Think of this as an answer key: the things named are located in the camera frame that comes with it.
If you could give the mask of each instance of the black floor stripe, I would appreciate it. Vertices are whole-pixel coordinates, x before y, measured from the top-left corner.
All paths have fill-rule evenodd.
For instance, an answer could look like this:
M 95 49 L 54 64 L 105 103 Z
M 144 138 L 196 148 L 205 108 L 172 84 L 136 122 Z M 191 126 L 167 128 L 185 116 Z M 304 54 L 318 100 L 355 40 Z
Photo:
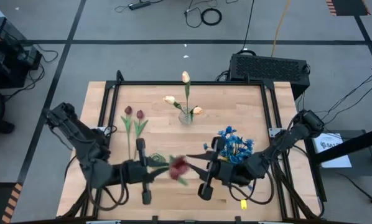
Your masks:
M 25 40 L 25 44 L 66 44 L 67 40 Z M 148 45 L 148 44 L 243 44 L 244 40 L 71 40 L 71 44 Z M 247 40 L 247 44 L 272 45 L 273 40 Z M 366 45 L 366 40 L 278 40 L 276 45 Z
M 365 25 L 363 24 L 363 21 L 361 21 L 360 16 L 355 16 L 355 20 L 359 26 L 360 32 L 365 38 L 365 41 L 367 43 L 368 49 L 370 50 L 371 56 L 372 56 L 372 41 L 370 39 L 370 36 L 367 33 L 367 30 L 365 28 Z
M 70 50 L 70 47 L 71 47 L 71 40 L 73 40 L 73 38 L 74 38 L 75 31 L 77 29 L 78 23 L 79 23 L 80 18 L 81 18 L 82 11 L 83 11 L 84 6 L 85 6 L 85 2 L 86 2 L 86 0 L 81 0 L 80 5 L 79 5 L 78 10 L 77 10 L 77 13 L 75 14 L 73 25 L 72 25 L 70 33 L 67 37 L 67 41 L 66 41 L 66 44 L 64 46 L 62 56 L 60 57 L 60 60 L 58 62 L 55 75 L 53 76 L 53 80 L 52 80 L 52 83 L 50 85 L 48 95 L 47 95 L 47 98 L 46 98 L 45 103 L 44 103 L 44 107 L 42 108 L 41 114 L 40 114 L 39 119 L 38 119 L 37 126 L 35 128 L 34 134 L 32 135 L 31 143 L 30 143 L 30 146 L 27 150 L 26 158 L 24 159 L 23 165 L 20 169 L 20 173 L 19 173 L 19 176 L 17 178 L 17 182 L 20 183 L 21 185 L 23 185 L 24 181 L 26 180 L 26 176 L 27 176 L 27 173 L 28 173 L 30 165 L 31 165 L 31 160 L 34 156 L 34 152 L 35 152 L 35 149 L 37 148 L 38 140 L 40 138 L 42 129 L 44 127 L 45 118 L 44 118 L 42 112 L 43 112 L 44 109 L 50 108 L 50 104 L 52 103 L 53 95 L 55 94 L 57 83 L 58 83 L 59 78 L 62 74 L 62 70 L 63 70 L 64 64 L 66 62 L 66 59 L 67 59 L 68 51 Z

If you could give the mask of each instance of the white paper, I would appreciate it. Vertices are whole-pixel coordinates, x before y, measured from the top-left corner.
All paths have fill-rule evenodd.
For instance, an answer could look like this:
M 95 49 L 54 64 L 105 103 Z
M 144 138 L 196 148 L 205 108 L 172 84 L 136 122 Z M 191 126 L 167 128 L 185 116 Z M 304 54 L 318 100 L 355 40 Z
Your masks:
M 313 139 L 316 153 L 320 153 L 330 149 L 333 146 L 339 145 L 342 143 L 341 134 L 331 133 L 326 134 L 322 133 L 319 137 Z M 322 162 L 321 166 L 323 168 L 342 168 L 342 167 L 352 167 L 348 155 Z

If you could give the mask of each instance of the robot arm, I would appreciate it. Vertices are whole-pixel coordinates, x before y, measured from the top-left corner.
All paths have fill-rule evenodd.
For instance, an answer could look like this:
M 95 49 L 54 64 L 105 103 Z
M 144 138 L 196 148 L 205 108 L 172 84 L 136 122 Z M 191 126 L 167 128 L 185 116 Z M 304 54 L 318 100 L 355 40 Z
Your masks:
M 69 103 L 61 103 L 56 108 L 46 112 L 47 124 L 50 129 L 58 128 L 75 148 L 76 157 L 80 162 L 87 184 L 91 188 L 102 189 L 116 184 L 143 184 L 143 203 L 149 204 L 151 192 L 148 183 L 168 170 L 157 169 L 148 173 L 147 167 L 168 166 L 168 163 L 156 162 L 145 156 L 143 139 L 136 140 L 139 161 L 124 161 L 121 164 L 108 163 L 110 156 L 109 141 L 104 132 L 90 129 L 83 124 Z

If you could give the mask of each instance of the black equipment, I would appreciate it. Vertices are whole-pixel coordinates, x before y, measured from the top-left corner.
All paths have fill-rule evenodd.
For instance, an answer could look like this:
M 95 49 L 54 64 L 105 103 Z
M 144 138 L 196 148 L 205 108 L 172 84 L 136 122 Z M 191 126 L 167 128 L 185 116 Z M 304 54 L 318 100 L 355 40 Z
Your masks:
M 26 38 L 4 17 L 0 17 L 0 88 L 24 86 L 29 70 L 38 69 L 41 53 L 19 41 Z
M 135 9 L 140 9 L 142 7 L 146 7 L 146 6 L 150 6 L 150 5 L 151 5 L 150 1 L 139 0 L 138 3 L 130 4 L 130 5 L 128 5 L 128 7 L 129 7 L 130 10 L 135 10 Z
M 110 151 L 108 150 L 106 136 L 99 129 L 89 129 L 79 121 L 71 104 L 62 103 L 58 105 L 53 110 L 46 112 L 46 118 L 49 128 L 61 130 L 74 146 L 87 182 L 87 191 L 91 192 L 91 187 L 105 189 L 109 185 L 121 184 L 122 187 L 126 187 L 126 184 L 142 183 L 142 202 L 145 205 L 150 204 L 152 195 L 148 184 L 152 183 L 155 177 L 169 170 L 169 164 L 147 158 L 144 155 L 145 144 L 143 139 L 136 140 L 139 161 L 128 160 L 122 164 L 110 165 L 107 162 Z M 272 165 L 274 166 L 276 180 L 280 180 L 285 185 L 304 215 L 307 218 L 318 219 L 318 216 L 309 210 L 281 171 L 277 157 L 297 141 L 320 135 L 324 124 L 313 112 L 306 110 L 299 112 L 291 122 L 294 123 L 292 128 L 290 128 L 290 123 L 287 130 L 281 130 L 275 135 L 267 149 L 255 152 L 242 164 L 233 165 L 218 159 L 219 152 L 225 147 L 225 141 L 222 137 L 213 138 L 212 151 L 206 151 L 206 153 L 200 155 L 187 155 L 209 161 L 207 164 L 208 171 L 189 164 L 190 168 L 198 173 L 199 178 L 204 181 L 197 192 L 200 198 L 211 199 L 213 188 L 210 184 L 212 178 L 220 180 L 223 185 L 229 187 L 231 184 L 246 186 L 252 180 L 263 179 L 265 174 L 270 175 L 268 169 Z M 158 168 L 148 173 L 148 166 L 165 166 L 165 168 Z M 86 193 L 84 191 L 80 198 L 85 197 Z
M 228 80 L 263 81 L 271 90 L 273 82 L 290 82 L 294 99 L 297 99 L 310 85 L 309 73 L 305 60 L 233 54 Z

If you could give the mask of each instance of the blue flower bouquet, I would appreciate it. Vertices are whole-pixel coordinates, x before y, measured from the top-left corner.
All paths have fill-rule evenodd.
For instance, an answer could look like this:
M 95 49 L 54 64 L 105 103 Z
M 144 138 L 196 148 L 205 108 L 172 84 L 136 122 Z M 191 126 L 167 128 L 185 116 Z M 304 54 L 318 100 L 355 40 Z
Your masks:
M 220 151 L 219 155 L 223 160 L 232 164 L 240 164 L 253 153 L 252 139 L 243 141 L 243 138 L 238 137 L 234 133 L 237 130 L 228 126 L 224 131 L 219 131 L 218 134 L 225 140 L 225 148 Z M 204 144 L 204 149 L 208 149 L 208 145 Z

